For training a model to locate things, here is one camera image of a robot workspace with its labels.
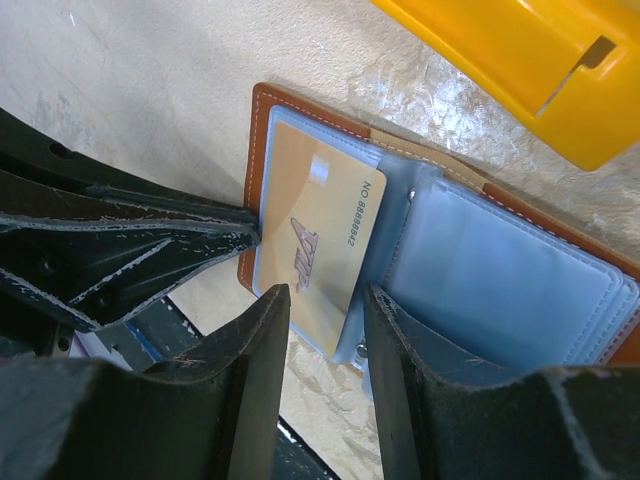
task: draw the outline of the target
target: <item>open wallet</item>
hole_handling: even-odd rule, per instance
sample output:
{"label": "open wallet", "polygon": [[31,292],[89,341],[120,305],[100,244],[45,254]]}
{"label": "open wallet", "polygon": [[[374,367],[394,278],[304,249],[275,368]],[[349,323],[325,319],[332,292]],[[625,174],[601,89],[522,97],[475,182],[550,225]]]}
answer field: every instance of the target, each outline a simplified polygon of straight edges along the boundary
{"label": "open wallet", "polygon": [[254,88],[244,203],[262,243],[239,281],[288,283],[293,328],[333,362],[366,370],[368,284],[518,374],[640,360],[638,263],[450,155],[279,86]]}

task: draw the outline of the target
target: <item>screw hole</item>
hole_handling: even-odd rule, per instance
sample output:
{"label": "screw hole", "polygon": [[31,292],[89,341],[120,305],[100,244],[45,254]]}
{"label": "screw hole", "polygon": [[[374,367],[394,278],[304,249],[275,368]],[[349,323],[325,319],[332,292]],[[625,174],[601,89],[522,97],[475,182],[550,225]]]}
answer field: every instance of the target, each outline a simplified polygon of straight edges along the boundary
{"label": "screw hole", "polygon": [[56,157],[60,157],[64,159],[71,158],[71,155],[73,154],[71,150],[69,150],[67,147],[65,147],[64,145],[58,142],[52,143],[51,145],[49,145],[49,151],[53,153]]}
{"label": "screw hole", "polygon": [[61,337],[58,339],[58,348],[61,351],[66,352],[67,350],[69,350],[70,346],[71,345],[69,345],[69,340],[67,340],[66,338]]}

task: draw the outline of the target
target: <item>yellow object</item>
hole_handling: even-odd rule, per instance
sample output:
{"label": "yellow object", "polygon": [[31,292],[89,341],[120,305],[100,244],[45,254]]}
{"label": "yellow object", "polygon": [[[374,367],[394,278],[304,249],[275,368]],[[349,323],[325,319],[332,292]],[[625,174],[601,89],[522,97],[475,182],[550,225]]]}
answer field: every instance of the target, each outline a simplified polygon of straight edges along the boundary
{"label": "yellow object", "polygon": [[373,0],[559,154],[640,140],[640,0]]}

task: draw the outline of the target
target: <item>wallet pocket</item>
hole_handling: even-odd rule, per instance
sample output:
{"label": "wallet pocket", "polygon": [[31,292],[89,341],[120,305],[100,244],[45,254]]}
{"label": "wallet pocket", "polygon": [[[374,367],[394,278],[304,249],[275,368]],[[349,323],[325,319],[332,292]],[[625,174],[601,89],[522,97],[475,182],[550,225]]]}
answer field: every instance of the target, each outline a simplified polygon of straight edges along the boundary
{"label": "wallet pocket", "polygon": [[415,193],[389,280],[422,323],[523,372],[594,361],[638,298],[618,268],[435,177]]}

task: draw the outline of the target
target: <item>card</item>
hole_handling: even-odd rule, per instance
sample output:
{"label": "card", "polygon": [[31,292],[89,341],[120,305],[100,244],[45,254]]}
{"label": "card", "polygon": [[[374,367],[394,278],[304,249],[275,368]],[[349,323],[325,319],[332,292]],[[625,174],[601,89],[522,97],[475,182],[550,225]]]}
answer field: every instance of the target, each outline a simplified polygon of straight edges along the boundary
{"label": "card", "polygon": [[291,322],[335,353],[386,186],[384,174],[283,121],[273,127],[261,207],[259,292],[291,287]]}

